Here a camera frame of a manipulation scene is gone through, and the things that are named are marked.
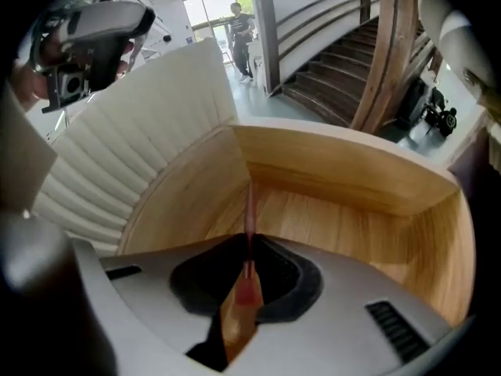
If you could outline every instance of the camera lens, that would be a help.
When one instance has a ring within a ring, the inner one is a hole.
[[[78,78],[70,79],[70,81],[68,82],[68,86],[67,86],[68,93],[75,92],[79,86],[80,86],[80,80]]]

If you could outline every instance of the black t-shirt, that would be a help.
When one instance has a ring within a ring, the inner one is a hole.
[[[233,18],[230,18],[229,26],[232,28],[232,35],[235,40],[238,38],[252,38],[249,34],[246,34],[243,37],[239,35],[240,32],[244,32],[246,29],[249,29],[249,18],[251,18],[250,15],[243,13],[238,17],[234,16]]]

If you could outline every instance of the finger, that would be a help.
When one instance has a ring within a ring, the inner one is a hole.
[[[118,64],[117,68],[117,74],[121,74],[122,72],[125,72],[128,69],[128,63],[124,62],[123,60]]]
[[[131,41],[128,41],[127,45],[125,46],[123,54],[127,54],[128,52],[131,52],[133,49],[134,49],[134,43]]]

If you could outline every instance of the vent grille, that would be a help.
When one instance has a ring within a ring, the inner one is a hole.
[[[390,302],[375,302],[367,305],[366,309],[403,363],[408,363],[429,348]]]

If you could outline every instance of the window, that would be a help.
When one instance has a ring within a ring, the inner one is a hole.
[[[237,1],[242,6],[242,13],[254,14],[254,4],[252,4],[252,0],[237,0]]]
[[[235,0],[204,0],[209,20],[219,20],[220,18],[232,16],[229,7],[234,2]]]
[[[185,0],[184,3],[192,27],[208,21],[202,0]]]

